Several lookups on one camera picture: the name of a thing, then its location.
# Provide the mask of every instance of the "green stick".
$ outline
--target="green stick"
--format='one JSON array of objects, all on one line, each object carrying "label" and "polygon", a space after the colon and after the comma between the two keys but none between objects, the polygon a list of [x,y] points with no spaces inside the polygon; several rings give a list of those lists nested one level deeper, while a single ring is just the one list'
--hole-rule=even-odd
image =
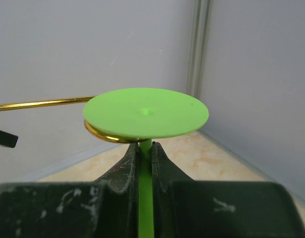
[{"label": "green stick", "polygon": [[138,237],[153,238],[152,140],[141,142],[138,192]]}]

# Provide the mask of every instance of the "beige tabletop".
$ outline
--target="beige tabletop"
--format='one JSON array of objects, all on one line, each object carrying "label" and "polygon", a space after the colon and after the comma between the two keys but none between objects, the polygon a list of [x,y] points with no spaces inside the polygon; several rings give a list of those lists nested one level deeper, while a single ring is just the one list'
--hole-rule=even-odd
[{"label": "beige tabletop", "polygon": [[[167,156],[195,180],[266,180],[259,172],[251,170],[248,165],[197,132],[154,141],[160,142]],[[127,148],[127,144],[120,145],[39,181],[93,181],[119,161]],[[305,206],[296,199],[295,202],[305,224]]]}]

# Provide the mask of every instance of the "green oval top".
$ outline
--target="green oval top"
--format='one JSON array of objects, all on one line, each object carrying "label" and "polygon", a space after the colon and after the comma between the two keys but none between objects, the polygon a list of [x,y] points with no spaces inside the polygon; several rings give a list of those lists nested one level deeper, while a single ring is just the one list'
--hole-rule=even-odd
[{"label": "green oval top", "polygon": [[208,110],[198,99],[183,93],[127,88],[92,98],[83,115],[91,126],[107,134],[156,139],[199,129],[208,119]]}]

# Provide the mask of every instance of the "bump on green disc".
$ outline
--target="bump on green disc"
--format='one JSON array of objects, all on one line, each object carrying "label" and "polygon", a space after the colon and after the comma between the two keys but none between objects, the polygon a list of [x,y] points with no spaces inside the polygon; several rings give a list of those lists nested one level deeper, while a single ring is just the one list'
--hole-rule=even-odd
[{"label": "bump on green disc", "polygon": [[127,88],[88,101],[84,118],[107,134],[129,138],[166,138],[199,129],[208,109],[189,95],[158,88]]}]

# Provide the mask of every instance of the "gray wall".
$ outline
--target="gray wall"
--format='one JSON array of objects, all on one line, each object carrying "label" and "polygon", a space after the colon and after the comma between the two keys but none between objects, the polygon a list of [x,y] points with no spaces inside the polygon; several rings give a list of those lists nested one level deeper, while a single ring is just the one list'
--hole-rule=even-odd
[{"label": "gray wall", "polygon": [[[0,0],[0,103],[126,87],[185,92],[194,1]],[[107,150],[83,105],[0,112],[0,182],[34,180]]]},{"label": "gray wall", "polygon": [[305,200],[305,0],[215,0],[203,131]]}]

